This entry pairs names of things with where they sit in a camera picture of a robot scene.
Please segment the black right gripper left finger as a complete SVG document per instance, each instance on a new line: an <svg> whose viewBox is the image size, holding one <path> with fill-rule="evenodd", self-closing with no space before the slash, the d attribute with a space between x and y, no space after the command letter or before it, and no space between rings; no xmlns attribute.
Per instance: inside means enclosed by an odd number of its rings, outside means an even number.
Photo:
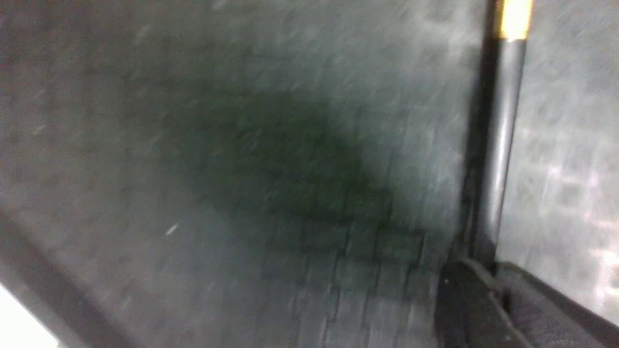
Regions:
<svg viewBox="0 0 619 348"><path fill-rule="evenodd" d="M440 271L435 306L439 348L528 348L502 306L502 287L479 262L460 259Z"/></svg>

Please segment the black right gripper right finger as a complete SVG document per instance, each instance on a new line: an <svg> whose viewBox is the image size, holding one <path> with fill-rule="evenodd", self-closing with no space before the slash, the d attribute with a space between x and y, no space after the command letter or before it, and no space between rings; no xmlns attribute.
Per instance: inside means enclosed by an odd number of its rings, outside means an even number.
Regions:
<svg viewBox="0 0 619 348"><path fill-rule="evenodd" d="M619 329L513 263L497 266L502 303L533 348L617 348Z"/></svg>

